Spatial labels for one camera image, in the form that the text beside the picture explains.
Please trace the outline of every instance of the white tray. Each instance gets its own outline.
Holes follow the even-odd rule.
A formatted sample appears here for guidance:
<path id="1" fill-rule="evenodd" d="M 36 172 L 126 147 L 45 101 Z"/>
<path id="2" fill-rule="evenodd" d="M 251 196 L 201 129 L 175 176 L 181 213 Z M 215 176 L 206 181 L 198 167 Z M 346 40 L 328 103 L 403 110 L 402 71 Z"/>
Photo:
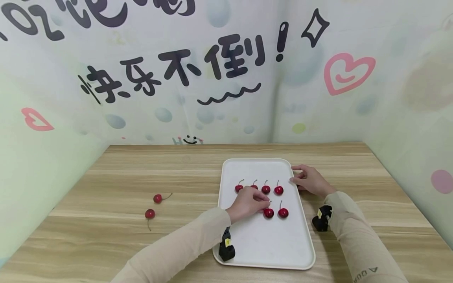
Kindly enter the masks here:
<path id="1" fill-rule="evenodd" d="M 223 265 L 248 266 L 277 269 L 306 270 L 313 266 L 316 255 L 307 221 L 305 220 L 302 202 L 297 187 L 289 182 L 294 177 L 288 161 L 279 158 L 270 159 L 228 159 L 223 163 L 218 206 L 227 209 L 234 202 L 237 194 L 234 187 L 242 179 L 241 185 L 250 186 L 254 180 L 259 190 L 265 180 L 270 186 L 268 197 L 272 201 L 270 208 L 274 217 L 264 218 L 261 213 L 233 224 L 230 228 L 231 244 L 236 255 L 231 260 L 222 261 L 219 256 L 219 245 L 212 252 L 214 258 Z M 284 189 L 281 196 L 274 194 L 279 185 Z M 286 219 L 280 219 L 278 210 L 282 207 L 289 210 Z"/>

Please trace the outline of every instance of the red cherry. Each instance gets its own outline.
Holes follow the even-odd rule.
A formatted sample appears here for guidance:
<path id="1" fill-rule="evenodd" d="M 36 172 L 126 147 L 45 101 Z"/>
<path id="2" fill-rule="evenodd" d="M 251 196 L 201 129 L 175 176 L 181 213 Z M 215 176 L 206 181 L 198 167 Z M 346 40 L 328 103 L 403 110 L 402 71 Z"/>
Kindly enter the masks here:
<path id="1" fill-rule="evenodd" d="M 161 203 L 162 195 L 159 195 L 159 194 L 155 195 L 153 200 L 154 200 L 155 203 Z"/>
<path id="2" fill-rule="evenodd" d="M 257 189 L 257 190 L 258 190 L 258 186 L 257 186 L 257 185 L 255 185 L 255 182 L 256 182 L 256 181 L 258 181 L 258 179 L 256 179 L 255 181 L 253 181 L 253 184 L 251 185 L 251 187 L 253 187 L 253 188 L 255 188 L 255 189 Z"/>
<path id="3" fill-rule="evenodd" d="M 152 209 L 148 209 L 145 212 L 146 219 L 153 219 L 155 216 L 156 216 L 156 212 L 154 212 L 154 210 L 152 210 Z"/>
<path id="4" fill-rule="evenodd" d="M 274 210 L 272 208 L 266 208 L 263 211 L 264 217 L 270 219 L 274 217 Z"/>
<path id="5" fill-rule="evenodd" d="M 244 179 L 240 180 L 239 183 L 236 185 L 236 187 L 234 187 L 234 190 L 236 192 L 239 192 L 240 190 L 242 190 L 244 188 L 243 185 L 240 185 L 240 183 L 243 181 Z"/>
<path id="6" fill-rule="evenodd" d="M 276 195 L 281 196 L 283 194 L 283 187 L 279 186 L 279 181 L 277 181 L 277 186 L 274 189 Z"/>
<path id="7" fill-rule="evenodd" d="M 270 187 L 269 186 L 266 186 L 266 182 L 264 182 L 264 186 L 261 188 L 261 191 L 263 192 L 263 194 L 267 195 L 268 193 L 270 193 Z"/>
<path id="8" fill-rule="evenodd" d="M 279 216 L 281 218 L 286 218 L 289 215 L 289 211 L 286 208 L 282 208 L 282 201 L 280 201 Z"/>
<path id="9" fill-rule="evenodd" d="M 166 198 L 162 198 L 162 195 L 161 194 L 157 194 L 153 197 L 153 200 L 155 203 L 161 203 L 163 200 L 166 200 L 167 198 L 171 197 L 171 195 L 173 195 L 173 193 L 171 193 L 168 197 Z"/>

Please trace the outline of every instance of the table surface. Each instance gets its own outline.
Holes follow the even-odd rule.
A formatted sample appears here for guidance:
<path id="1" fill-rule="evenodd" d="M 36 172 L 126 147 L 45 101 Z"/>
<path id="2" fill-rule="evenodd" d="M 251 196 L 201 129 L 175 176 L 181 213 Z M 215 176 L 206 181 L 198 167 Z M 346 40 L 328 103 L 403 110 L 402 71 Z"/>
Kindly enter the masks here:
<path id="1" fill-rule="evenodd" d="M 217 205 L 229 158 L 308 164 L 349 194 L 407 279 L 451 282 L 453 252 L 364 143 L 111 146 L 0 270 L 0 282 L 109 282 L 146 245 Z M 173 193 L 161 204 L 153 196 Z M 322 200 L 301 193 L 307 220 Z M 150 232 L 144 212 L 156 211 Z M 226 267 L 208 251 L 171 282 L 352 282 L 332 232 L 310 233 L 308 271 Z"/>

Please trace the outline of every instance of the green circle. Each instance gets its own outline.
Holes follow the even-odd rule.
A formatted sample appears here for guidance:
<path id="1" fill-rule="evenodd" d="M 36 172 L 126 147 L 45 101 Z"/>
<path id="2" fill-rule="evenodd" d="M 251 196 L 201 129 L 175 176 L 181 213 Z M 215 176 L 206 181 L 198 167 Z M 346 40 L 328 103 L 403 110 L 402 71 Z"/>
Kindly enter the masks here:
<path id="1" fill-rule="evenodd" d="M 293 126 L 293 133 L 295 134 L 301 134 L 305 131 L 305 124 L 304 123 L 297 123 L 297 124 L 294 124 Z"/>

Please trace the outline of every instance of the beige sleeve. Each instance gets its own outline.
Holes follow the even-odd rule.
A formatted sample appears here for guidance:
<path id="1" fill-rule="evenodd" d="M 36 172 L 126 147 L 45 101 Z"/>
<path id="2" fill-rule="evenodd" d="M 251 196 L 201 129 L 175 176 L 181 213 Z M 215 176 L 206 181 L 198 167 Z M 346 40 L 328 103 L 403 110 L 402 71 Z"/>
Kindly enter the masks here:
<path id="1" fill-rule="evenodd" d="M 218 207 L 147 246 L 113 278 L 111 283 L 164 283 L 199 255 L 222 241 L 230 216 Z"/>
<path id="2" fill-rule="evenodd" d="M 407 282 L 359 206 L 347 194 L 328 195 L 325 203 L 332 207 L 329 225 L 340 242 L 354 283 Z"/>

